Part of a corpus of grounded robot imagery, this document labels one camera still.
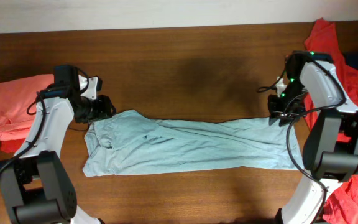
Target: wooden table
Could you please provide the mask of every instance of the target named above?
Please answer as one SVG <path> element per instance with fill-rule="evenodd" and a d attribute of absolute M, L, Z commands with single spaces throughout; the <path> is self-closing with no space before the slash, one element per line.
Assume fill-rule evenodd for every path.
<path fill-rule="evenodd" d="M 103 79 L 118 112 L 221 122 L 268 116 L 284 55 L 304 49 L 313 23 L 0 34 L 0 82 L 72 64 Z M 358 22 L 338 22 L 342 51 L 358 50 Z M 296 125 L 302 146 L 308 129 Z M 61 160 L 78 204 L 106 223 L 219 223 L 272 218 L 294 192 L 297 171 L 236 169 L 85 177 L 84 133 L 67 131 Z M 11 157 L 0 151 L 0 160 Z M 0 194 L 0 223 L 7 223 Z"/>

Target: light blue cloth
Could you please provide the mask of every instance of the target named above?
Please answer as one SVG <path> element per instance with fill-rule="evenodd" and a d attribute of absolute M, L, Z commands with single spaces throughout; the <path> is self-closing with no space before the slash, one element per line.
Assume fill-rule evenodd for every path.
<path fill-rule="evenodd" d="M 285 146 L 288 126 L 268 118 L 220 124 L 150 120 L 134 110 L 93 123 L 85 135 L 87 177 L 224 169 L 296 169 Z M 295 132 L 291 150 L 302 166 Z"/>

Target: folded pink towel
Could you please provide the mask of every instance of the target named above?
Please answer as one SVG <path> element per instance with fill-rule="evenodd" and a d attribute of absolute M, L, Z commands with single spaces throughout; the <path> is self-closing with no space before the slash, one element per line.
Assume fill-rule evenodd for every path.
<path fill-rule="evenodd" d="M 53 75 L 37 75 L 0 83 L 0 141 L 27 137 L 35 116 L 26 113 L 37 91 L 53 83 Z"/>

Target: towel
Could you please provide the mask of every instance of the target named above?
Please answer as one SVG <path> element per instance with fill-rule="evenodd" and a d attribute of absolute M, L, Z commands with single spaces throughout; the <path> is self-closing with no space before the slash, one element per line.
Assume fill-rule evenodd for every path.
<path fill-rule="evenodd" d="M 305 46 L 308 50 L 326 52 L 332 56 L 339 81 L 349 98 L 358 106 L 358 71 L 345 64 L 337 42 L 335 23 L 317 20 Z M 305 106 L 307 110 L 314 108 L 309 96 L 305 98 Z M 313 127 L 317 117 L 317 113 L 306 117 L 309 128 Z M 324 207 L 323 218 L 329 223 L 358 223 L 358 175 L 353 175 L 331 194 Z"/>
<path fill-rule="evenodd" d="M 12 141 L 25 139 L 35 116 L 26 113 L 29 105 L 35 101 L 36 92 L 53 83 L 53 75 L 36 75 L 9 82 L 0 83 L 0 141 L 8 141 L 12 147 L 3 144 L 6 152 L 18 150 L 18 144 Z"/>
<path fill-rule="evenodd" d="M 85 135 L 87 177 L 142 175 L 256 167 L 295 170 L 285 136 L 287 126 L 269 126 L 268 118 L 214 124 L 150 120 L 134 110 L 93 123 Z M 294 129 L 294 158 L 302 164 Z"/>

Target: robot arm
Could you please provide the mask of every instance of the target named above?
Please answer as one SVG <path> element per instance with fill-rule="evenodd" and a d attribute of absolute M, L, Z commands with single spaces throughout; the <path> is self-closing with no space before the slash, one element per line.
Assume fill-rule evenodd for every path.
<path fill-rule="evenodd" d="M 328 191 L 324 195 L 325 189 L 304 175 L 275 221 L 309 224 L 319 212 L 323 199 L 358 174 L 358 107 L 340 84 L 329 55 L 294 52 L 287 59 L 285 70 L 290 83 L 278 82 L 278 95 L 268 97 L 270 123 L 279 120 L 283 126 L 298 121 L 307 114 L 303 99 L 310 94 L 315 107 L 321 111 L 305 142 L 303 165 L 306 173 L 324 184 Z M 337 141 L 339 133 L 349 141 Z"/>
<path fill-rule="evenodd" d="M 96 95 L 102 84 L 99 77 L 82 77 L 69 65 L 55 67 L 54 77 L 55 83 L 37 98 L 34 123 L 15 156 L 32 144 L 43 126 L 37 141 L 0 175 L 5 206 L 12 223 L 100 224 L 77 207 L 74 186 L 59 157 L 73 118 L 77 123 L 90 123 L 110 118 L 116 110 L 107 96 Z M 24 187 L 35 179 L 40 179 L 42 188 Z"/>

